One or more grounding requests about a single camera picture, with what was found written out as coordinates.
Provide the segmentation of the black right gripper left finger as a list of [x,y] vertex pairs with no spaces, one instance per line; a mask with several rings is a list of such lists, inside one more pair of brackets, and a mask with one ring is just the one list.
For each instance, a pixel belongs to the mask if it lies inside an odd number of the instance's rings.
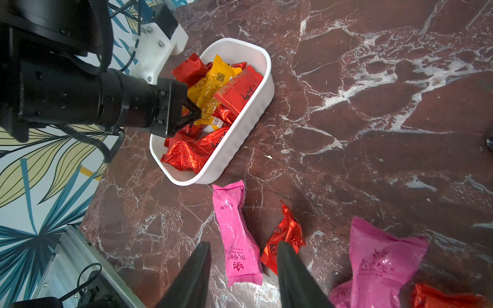
[[155,307],[205,307],[210,270],[210,244],[200,242]]

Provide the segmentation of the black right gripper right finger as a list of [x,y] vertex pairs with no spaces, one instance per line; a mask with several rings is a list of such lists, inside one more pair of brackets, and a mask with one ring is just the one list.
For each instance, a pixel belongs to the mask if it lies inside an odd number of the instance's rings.
[[281,241],[277,269],[282,307],[334,307],[292,246]]

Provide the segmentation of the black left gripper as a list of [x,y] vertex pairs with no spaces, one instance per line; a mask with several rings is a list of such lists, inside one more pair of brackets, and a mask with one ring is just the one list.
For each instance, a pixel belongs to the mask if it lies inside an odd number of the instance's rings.
[[[202,118],[202,109],[187,97],[184,83],[159,78],[149,84],[115,69],[100,74],[98,125],[138,128],[159,137],[173,137]],[[182,115],[182,109],[188,110]]]

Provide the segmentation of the yellow orange tea bag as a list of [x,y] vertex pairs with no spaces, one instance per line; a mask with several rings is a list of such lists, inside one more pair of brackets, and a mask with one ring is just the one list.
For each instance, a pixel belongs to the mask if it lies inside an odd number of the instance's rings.
[[205,77],[187,92],[188,98],[202,111],[202,117],[194,125],[210,125],[213,122],[213,112],[220,104],[214,95],[242,70],[241,66],[228,65],[219,55],[215,57]]

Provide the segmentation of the small red tea bag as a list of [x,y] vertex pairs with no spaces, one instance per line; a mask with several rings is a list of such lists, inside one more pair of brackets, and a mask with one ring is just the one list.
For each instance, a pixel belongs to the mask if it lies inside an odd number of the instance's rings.
[[290,208],[281,200],[283,219],[269,238],[261,255],[261,262],[276,275],[278,274],[277,250],[280,242],[286,242],[298,254],[306,245],[302,227]]

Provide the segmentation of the white plastic storage box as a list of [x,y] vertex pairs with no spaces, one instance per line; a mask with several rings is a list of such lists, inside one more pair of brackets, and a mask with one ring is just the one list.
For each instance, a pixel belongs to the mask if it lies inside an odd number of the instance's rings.
[[179,171],[161,162],[160,159],[167,150],[164,146],[165,138],[150,136],[149,148],[152,157],[166,177],[177,186],[211,184],[218,180],[271,104],[275,94],[272,60],[267,50],[235,38],[221,38],[208,46],[200,55],[200,59],[203,62],[211,61],[217,55],[227,63],[246,61],[263,75],[263,80],[198,174]]

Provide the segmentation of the pink tea bag packet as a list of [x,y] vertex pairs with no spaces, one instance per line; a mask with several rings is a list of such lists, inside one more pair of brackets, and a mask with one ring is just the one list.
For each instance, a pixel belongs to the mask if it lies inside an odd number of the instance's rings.
[[353,277],[335,287],[329,300],[335,307],[400,307],[401,289],[429,245],[422,237],[399,239],[355,216],[349,249]]

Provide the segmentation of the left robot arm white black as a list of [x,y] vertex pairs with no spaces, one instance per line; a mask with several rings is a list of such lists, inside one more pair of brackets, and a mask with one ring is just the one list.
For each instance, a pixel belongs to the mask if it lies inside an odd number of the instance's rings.
[[202,116],[185,83],[160,77],[187,40],[165,4],[2,1],[1,127],[27,142],[32,128],[52,125],[95,146],[105,163],[118,146],[77,132],[77,124],[120,141],[127,127],[173,137]]

